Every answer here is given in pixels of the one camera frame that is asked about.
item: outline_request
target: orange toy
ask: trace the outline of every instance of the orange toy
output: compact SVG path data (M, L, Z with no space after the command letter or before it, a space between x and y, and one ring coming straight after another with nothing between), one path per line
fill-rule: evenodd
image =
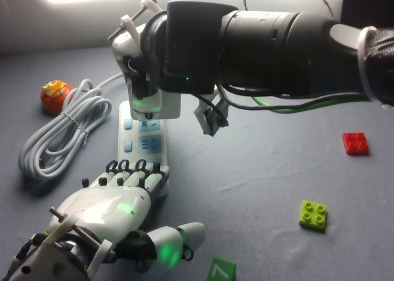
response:
M72 87L69 84L60 81L59 79L42 87L41 102L44 109L53 115L61 113L63 102L71 90Z

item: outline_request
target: robotic hand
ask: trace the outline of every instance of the robotic hand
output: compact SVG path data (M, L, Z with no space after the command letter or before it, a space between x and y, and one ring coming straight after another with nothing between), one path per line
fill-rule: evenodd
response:
M101 263L135 261L140 273L160 274L181 259L190 261L205 239L198 222L146 233L142 222L157 198L167 194L167 166L127 160L107 165L89 185L56 210L46 234L35 234L15 256L6 280L91 280ZM30 253L30 247L36 246Z
M359 30L313 14L240 11L208 2L171 1L167 10L154 12L137 34L123 28L125 33L110 37L136 120L178 118L181 93L208 100L195 114L212 136L228 125L229 105L269 109L237 105L224 89L298 99L342 94L394 105L394 30ZM221 100L214 107L215 87Z

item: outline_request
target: orange round object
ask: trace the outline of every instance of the orange round object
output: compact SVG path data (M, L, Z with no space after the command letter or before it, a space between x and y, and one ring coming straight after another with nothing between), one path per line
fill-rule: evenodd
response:
M44 109L48 113L58 115L62 112L63 102L67 94L70 93L70 91L72 90L72 87L69 84L65 83L64 87L66 89L64 90L63 94L54 97L48 96L44 90L41 91L41 102L44 106Z

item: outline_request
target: green lego block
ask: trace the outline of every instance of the green lego block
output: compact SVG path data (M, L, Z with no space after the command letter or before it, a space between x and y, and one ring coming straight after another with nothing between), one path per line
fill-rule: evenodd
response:
M235 270L235 263L221 258L214 258L206 281L233 281L235 279Z
M326 205L311 201L302 201L300 225L302 227L324 232L326 228Z

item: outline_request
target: white power strip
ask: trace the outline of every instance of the white power strip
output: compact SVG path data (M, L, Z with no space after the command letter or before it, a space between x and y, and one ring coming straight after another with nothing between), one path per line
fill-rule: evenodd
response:
M118 161L129 160L132 165L140 159L168 166L165 121L135 121L125 101L119 106Z

